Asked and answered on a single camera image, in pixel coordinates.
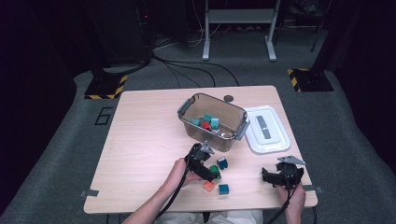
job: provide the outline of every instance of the black curtain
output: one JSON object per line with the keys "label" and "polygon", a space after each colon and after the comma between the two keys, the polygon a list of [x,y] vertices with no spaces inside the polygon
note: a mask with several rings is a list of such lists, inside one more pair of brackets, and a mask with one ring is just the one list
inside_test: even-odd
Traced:
{"label": "black curtain", "polygon": [[335,74],[355,120],[396,173],[396,15],[391,0],[361,6],[345,59]]}
{"label": "black curtain", "polygon": [[73,103],[73,78],[89,70],[70,16],[81,21],[92,40],[87,48],[105,63],[89,20],[77,17],[82,9],[77,0],[9,0],[0,6],[0,214]]}
{"label": "black curtain", "polygon": [[396,16],[393,1],[336,1],[312,69],[333,71],[355,121],[396,173]]}

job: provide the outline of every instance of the gray carpet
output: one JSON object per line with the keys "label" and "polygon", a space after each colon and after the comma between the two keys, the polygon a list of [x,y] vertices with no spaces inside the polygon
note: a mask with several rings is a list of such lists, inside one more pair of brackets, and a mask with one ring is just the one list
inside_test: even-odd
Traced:
{"label": "gray carpet", "polygon": [[[263,33],[223,34],[212,40],[209,62],[232,71],[241,86],[273,85],[277,88],[307,163],[306,169],[313,183],[325,190],[318,195],[318,223],[395,223],[396,178],[356,126],[334,74],[326,72],[334,91],[295,92],[291,86],[287,69],[310,67],[324,36],[321,36],[316,51],[311,53],[309,50],[314,40],[311,32],[282,30],[275,46],[277,61],[271,63]],[[166,60],[201,62],[202,49],[203,43],[195,48],[175,44],[154,52]],[[219,67],[192,66],[210,72],[217,87],[236,86],[233,77]],[[147,67],[128,76],[124,90],[214,85],[206,73],[185,68],[177,70],[188,78],[178,74],[177,81],[162,63],[152,60]],[[84,213],[85,199],[79,194],[90,187],[110,126],[94,125],[96,118],[105,106],[113,107],[106,112],[114,115],[119,100],[84,100],[84,91],[91,79],[89,72],[75,78],[78,85],[75,102],[39,162],[0,217],[0,223],[106,223],[106,215]],[[264,211],[265,220],[275,212]],[[124,220],[126,216],[123,214],[120,219]],[[312,209],[304,210],[303,221],[313,223]],[[109,223],[118,222],[118,215],[110,216]],[[284,215],[276,223],[286,223]]]}

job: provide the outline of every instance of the person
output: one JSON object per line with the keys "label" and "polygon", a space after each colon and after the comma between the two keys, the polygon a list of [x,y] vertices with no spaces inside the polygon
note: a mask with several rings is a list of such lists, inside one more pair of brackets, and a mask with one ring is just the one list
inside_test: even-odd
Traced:
{"label": "person", "polygon": [[[178,159],[166,180],[160,188],[136,211],[129,215],[122,224],[193,224],[204,223],[202,213],[164,213],[156,220],[156,216],[167,200],[173,195],[180,179],[184,175],[186,162],[183,158]],[[193,172],[187,172],[183,187],[194,180],[202,180],[200,176]],[[288,192],[282,186],[276,186],[279,200],[284,203],[288,198]],[[301,223],[301,213],[304,209],[305,191],[300,183],[294,189],[294,194],[290,199],[290,204],[285,210],[288,224]],[[261,224],[263,223],[262,210],[242,210],[211,213],[206,224]]]}

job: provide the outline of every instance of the transparent plastic bin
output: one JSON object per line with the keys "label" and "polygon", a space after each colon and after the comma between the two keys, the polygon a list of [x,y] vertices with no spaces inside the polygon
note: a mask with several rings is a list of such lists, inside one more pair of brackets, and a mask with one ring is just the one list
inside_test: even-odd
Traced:
{"label": "transparent plastic bin", "polygon": [[[249,125],[245,109],[204,93],[194,94],[177,113],[189,137],[201,143],[207,141],[211,147],[222,152],[230,150],[234,140],[241,140]],[[218,131],[212,132],[191,122],[207,114],[219,119]]]}

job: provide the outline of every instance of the controller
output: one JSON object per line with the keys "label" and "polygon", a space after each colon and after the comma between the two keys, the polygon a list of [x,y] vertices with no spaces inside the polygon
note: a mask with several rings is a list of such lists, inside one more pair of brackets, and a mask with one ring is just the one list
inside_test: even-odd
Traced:
{"label": "controller", "polygon": [[272,174],[262,167],[262,181],[270,184],[284,186],[285,189],[294,189],[301,182],[304,174],[304,168],[297,169],[296,164],[305,164],[293,156],[278,158],[280,163],[276,165],[279,174]]}
{"label": "controller", "polygon": [[219,173],[212,172],[204,166],[204,161],[210,158],[210,154],[215,154],[215,152],[206,141],[202,144],[194,144],[189,154],[184,158],[187,169],[207,181],[217,178]]}

